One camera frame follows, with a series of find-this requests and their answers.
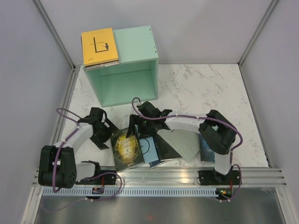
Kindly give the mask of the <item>green forest cover book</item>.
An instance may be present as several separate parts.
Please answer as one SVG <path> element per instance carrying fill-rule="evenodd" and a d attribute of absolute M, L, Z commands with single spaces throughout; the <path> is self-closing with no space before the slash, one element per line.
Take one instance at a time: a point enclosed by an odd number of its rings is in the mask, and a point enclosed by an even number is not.
<path fill-rule="evenodd" d="M 110 138 L 115 169 L 121 172 L 144 164 L 141 146 L 136 135 L 126 137 L 128 128 L 121 129 Z"/>

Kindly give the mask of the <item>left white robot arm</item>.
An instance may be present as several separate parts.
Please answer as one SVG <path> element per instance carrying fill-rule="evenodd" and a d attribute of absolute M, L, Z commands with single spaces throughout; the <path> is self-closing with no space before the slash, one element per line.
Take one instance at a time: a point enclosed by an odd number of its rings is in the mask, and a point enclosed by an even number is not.
<path fill-rule="evenodd" d="M 108 119 L 107 113 L 93 107 L 89 115 L 75 121 L 74 129 L 54 145 L 45 145 L 41 149 L 38 183 L 52 187 L 54 192 L 70 189 L 75 184 L 95 185 L 114 184 L 113 170 L 101 170 L 96 161 L 75 161 L 75 153 L 90 140 L 98 149 L 107 149 L 106 142 L 118 131 Z"/>

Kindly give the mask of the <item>yellow book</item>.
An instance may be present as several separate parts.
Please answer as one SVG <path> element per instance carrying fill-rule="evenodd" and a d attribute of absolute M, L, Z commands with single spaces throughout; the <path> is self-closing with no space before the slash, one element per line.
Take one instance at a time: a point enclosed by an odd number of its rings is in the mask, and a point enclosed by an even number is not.
<path fill-rule="evenodd" d="M 119 61 L 112 28 L 83 32 L 81 45 L 85 67 Z"/>

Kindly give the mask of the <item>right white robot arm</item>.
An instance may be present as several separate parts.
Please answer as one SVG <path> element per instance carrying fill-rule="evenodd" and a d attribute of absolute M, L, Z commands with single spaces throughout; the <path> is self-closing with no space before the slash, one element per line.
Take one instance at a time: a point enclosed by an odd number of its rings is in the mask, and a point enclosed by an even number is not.
<path fill-rule="evenodd" d="M 171 109 L 159 110 L 151 102 L 146 101 L 131 105 L 136 114 L 129 117 L 129 127 L 126 137 L 138 132 L 144 136 L 159 130 L 184 130 L 200 134 L 208 147 L 214 152 L 215 164 L 213 177 L 217 183 L 223 184 L 230 179 L 231 151 L 237 129 L 217 110 L 210 110 L 205 116 L 190 115 Z"/>

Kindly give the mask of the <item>dark purple galaxy book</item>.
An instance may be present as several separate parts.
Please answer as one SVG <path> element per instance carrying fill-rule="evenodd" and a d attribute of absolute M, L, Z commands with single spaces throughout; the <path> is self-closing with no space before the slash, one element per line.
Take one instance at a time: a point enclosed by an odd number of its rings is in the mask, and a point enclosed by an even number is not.
<path fill-rule="evenodd" d="M 103 68 L 119 64 L 116 42 L 114 38 L 106 41 L 96 37 L 81 38 L 83 65 L 86 70 Z"/>

